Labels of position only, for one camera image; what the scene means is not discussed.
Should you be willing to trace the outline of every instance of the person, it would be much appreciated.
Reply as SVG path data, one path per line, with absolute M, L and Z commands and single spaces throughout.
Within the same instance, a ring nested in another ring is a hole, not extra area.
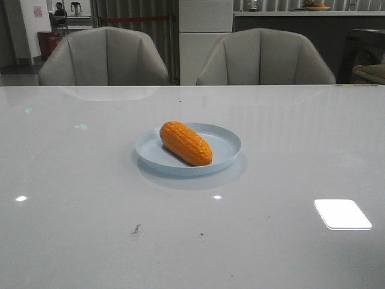
M 63 9 L 63 5 L 61 2 L 56 3 L 56 8 L 58 10 L 55 11 L 54 16 L 56 17 L 56 21 L 59 24 L 65 24 L 66 23 L 66 17 L 67 17 L 67 12 Z

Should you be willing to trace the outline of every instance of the chair backrest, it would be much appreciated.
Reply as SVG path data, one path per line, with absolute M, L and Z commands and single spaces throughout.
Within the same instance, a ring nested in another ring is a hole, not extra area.
M 167 85 L 167 68 L 145 33 L 114 27 L 69 34 L 40 69 L 39 85 Z
M 197 85 L 334 84 L 333 72 L 301 34 L 255 28 L 217 40 Z

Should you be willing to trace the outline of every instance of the orange corn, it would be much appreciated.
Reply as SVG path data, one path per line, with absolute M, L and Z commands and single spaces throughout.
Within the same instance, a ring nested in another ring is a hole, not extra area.
M 174 154 L 194 166 L 205 166 L 212 161 L 210 145 L 185 124 L 166 122 L 159 132 L 163 144 Z

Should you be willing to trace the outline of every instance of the plate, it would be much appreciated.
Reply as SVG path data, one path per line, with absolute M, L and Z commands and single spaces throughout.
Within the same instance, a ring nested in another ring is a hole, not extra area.
M 304 6 L 307 11 L 325 11 L 330 8 L 330 6 Z
M 185 123 L 203 137 L 211 146 L 212 162 L 207 166 L 190 166 L 163 146 L 159 128 L 145 132 L 137 140 L 135 148 L 149 167 L 170 175 L 200 176 L 219 172 L 231 165 L 241 150 L 241 140 L 228 129 L 205 123 Z

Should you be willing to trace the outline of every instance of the chair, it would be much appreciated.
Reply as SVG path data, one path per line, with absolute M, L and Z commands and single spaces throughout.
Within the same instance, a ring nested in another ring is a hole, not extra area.
M 39 85 L 167 85 L 167 68 L 145 33 L 115 27 L 77 31 L 40 69 Z
M 222 36 L 197 85 L 334 84 L 333 72 L 305 36 L 255 28 Z

